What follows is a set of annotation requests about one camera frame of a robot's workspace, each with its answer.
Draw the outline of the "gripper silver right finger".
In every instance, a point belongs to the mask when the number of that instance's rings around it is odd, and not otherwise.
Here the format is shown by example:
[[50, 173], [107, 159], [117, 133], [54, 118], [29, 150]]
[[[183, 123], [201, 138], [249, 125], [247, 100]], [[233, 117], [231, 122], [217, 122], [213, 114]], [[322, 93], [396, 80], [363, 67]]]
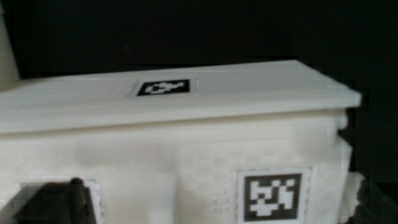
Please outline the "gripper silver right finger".
[[398, 224], [398, 183], [364, 180], [348, 224]]

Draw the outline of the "gripper left finger with black tip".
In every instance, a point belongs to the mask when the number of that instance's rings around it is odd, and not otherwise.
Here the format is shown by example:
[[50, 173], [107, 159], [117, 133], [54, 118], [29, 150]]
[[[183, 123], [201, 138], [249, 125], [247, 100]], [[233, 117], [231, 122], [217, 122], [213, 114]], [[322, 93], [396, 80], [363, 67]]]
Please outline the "gripper left finger with black tip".
[[16, 224], [98, 224], [91, 190], [80, 178], [39, 187], [13, 220]]

